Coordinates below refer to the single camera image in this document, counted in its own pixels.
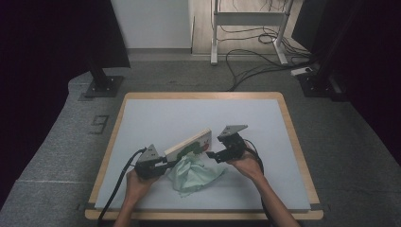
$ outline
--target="gray carpet floor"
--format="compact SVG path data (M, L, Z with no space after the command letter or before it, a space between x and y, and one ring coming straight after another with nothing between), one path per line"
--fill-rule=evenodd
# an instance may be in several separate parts
M236 72L261 62L235 61ZM13 186L0 226L96 226L84 216L96 175L128 92L218 92L231 87L221 61L133 61L131 69L106 69L125 77L117 97L79 101L91 82L72 79L65 106L46 140ZM239 92L284 95L324 209L304 226L401 226L401 168L348 102L306 98L289 71L256 76ZM108 116L104 129L94 124ZM217 222L217 226L266 226L265 222ZM204 222L133 222L133 226L200 226Z

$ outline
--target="light green fabric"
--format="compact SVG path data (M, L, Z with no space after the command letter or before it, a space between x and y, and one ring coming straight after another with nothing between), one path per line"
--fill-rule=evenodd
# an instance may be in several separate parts
M171 169L168 178L173 182L174 190L178 191L183 198L199 191L222 175L225 169L226 167L219 165L213 168L204 167L199 157L187 154Z

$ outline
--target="person's right hand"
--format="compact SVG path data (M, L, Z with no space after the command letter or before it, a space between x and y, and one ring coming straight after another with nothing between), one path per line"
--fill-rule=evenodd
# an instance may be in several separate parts
M227 161L227 164L234 166L242 175L253 181L264 178L256 159L246 150L240 159Z

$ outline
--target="white metal frame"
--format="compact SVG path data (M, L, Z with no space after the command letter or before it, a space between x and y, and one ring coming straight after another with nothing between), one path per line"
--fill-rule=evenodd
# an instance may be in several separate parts
M293 0L288 0L284 12L219 12L218 0L215 0L211 64L218 64L218 26L279 26L277 39L273 42L273 46L280 62L288 64L282 41L292 8L292 2Z

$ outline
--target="black stand base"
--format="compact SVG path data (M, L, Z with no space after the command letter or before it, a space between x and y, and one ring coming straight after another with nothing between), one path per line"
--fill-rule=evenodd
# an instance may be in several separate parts
M95 81L89 85L86 93L83 94L86 98L92 97L115 97L118 92L124 77L122 76L107 76L107 85L99 87L96 85Z
M330 97L333 101L348 101L334 77L330 77L327 83L319 82L318 77L311 74L302 74L297 78L306 97Z

